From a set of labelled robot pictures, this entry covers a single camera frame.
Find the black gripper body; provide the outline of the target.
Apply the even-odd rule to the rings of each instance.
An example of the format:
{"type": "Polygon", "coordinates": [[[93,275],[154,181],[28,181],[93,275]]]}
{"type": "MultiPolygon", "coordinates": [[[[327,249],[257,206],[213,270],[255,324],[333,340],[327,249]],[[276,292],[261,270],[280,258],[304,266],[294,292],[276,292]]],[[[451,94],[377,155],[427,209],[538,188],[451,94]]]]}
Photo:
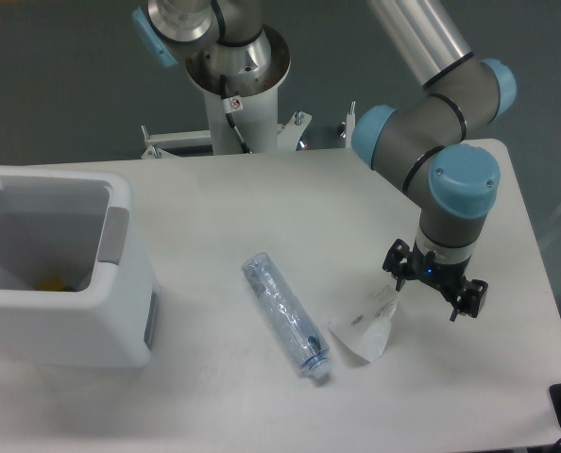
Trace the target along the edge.
{"type": "Polygon", "coordinates": [[[405,279],[417,280],[439,291],[445,299],[457,299],[465,293],[465,271],[470,257],[456,263],[442,263],[437,256],[428,257],[415,244],[405,263],[405,279]]]}

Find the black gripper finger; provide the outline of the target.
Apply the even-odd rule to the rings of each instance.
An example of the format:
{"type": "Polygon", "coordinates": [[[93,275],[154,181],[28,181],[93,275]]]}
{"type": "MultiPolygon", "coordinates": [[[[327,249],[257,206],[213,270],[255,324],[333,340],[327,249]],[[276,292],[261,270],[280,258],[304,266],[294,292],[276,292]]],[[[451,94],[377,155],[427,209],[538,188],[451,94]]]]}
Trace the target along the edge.
{"type": "Polygon", "coordinates": [[[409,245],[396,239],[389,248],[382,268],[396,280],[396,290],[400,291],[405,282],[411,279],[411,249],[409,245]]]}
{"type": "Polygon", "coordinates": [[[485,304],[488,284],[479,279],[465,280],[462,287],[449,298],[452,306],[450,321],[454,322],[458,315],[477,318],[485,304]]]}

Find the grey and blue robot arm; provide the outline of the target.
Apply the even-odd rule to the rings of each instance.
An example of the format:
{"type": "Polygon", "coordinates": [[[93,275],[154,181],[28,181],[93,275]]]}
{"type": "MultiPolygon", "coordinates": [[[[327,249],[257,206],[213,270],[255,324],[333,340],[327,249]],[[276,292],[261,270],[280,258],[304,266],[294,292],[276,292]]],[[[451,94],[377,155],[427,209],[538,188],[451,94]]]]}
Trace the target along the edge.
{"type": "MultiPolygon", "coordinates": [[[[373,14],[421,84],[411,109],[370,109],[347,144],[420,207],[413,245],[396,241],[383,269],[398,284],[439,291],[454,315],[476,317],[487,285],[465,275],[500,182],[500,167],[468,137],[513,104],[517,83],[495,59],[477,59],[437,1],[373,1],[373,14]]],[[[150,1],[132,21],[162,66],[184,63],[206,102],[217,154],[282,150],[279,85],[290,68],[284,38],[259,1],[150,1]]]]}

